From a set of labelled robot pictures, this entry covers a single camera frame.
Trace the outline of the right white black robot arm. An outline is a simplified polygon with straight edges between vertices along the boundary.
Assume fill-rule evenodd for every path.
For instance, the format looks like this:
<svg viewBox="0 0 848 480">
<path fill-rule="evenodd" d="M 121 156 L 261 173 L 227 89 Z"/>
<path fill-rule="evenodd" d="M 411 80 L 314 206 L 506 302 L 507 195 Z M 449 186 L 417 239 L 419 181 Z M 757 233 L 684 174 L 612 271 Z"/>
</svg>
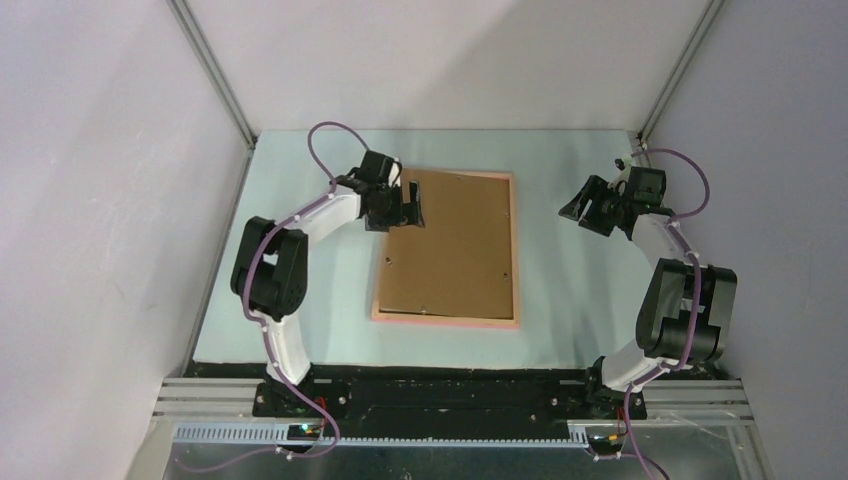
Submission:
<svg viewBox="0 0 848 480">
<path fill-rule="evenodd" d="M 701 262 L 678 214 L 663 204 L 666 186 L 664 171 L 628 166 L 613 181 L 590 176 L 558 212 L 604 237 L 622 231 L 653 269 L 633 340 L 586 371 L 581 402 L 596 418 L 628 406 L 649 382 L 713 363 L 726 349 L 738 277 Z"/>
</svg>

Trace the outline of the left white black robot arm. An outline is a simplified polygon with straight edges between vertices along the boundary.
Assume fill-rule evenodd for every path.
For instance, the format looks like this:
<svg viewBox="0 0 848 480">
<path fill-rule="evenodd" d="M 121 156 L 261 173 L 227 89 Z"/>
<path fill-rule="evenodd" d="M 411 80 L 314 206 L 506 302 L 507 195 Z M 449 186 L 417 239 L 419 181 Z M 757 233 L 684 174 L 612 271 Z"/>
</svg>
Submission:
<svg viewBox="0 0 848 480">
<path fill-rule="evenodd" d="M 359 166 L 331 178 L 327 192 L 289 217 L 259 216 L 245 224 L 230 278 L 245 317 L 258 324 L 269 375 L 283 383 L 278 404 L 304 416 L 316 403 L 303 379 L 311 368 L 297 312 L 309 283 L 309 253 L 343 226 L 361 220 L 370 232 L 425 225 L 419 181 L 402 178 L 402 163 L 368 150 Z"/>
</svg>

